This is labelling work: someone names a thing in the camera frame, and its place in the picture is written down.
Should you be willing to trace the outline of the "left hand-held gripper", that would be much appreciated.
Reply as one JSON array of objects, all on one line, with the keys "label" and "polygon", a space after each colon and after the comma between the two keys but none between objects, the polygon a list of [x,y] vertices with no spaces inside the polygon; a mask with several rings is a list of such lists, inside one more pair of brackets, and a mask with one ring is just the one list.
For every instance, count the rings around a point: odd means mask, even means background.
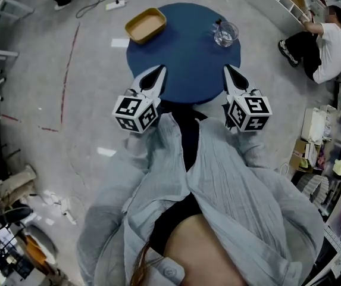
[{"label": "left hand-held gripper", "polygon": [[122,130],[144,133],[159,116],[159,96],[167,80],[167,68],[153,66],[135,77],[131,88],[120,95],[115,103],[112,116]]}]

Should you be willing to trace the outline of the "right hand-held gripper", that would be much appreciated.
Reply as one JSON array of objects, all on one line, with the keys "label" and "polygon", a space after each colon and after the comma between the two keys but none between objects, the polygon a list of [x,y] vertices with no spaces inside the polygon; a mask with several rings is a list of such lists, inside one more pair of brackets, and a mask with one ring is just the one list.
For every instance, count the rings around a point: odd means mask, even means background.
[{"label": "right hand-held gripper", "polygon": [[232,65],[223,67],[223,78],[227,98],[226,127],[236,127],[240,132],[263,130],[273,115],[268,98],[255,85],[249,85],[247,78]]}]

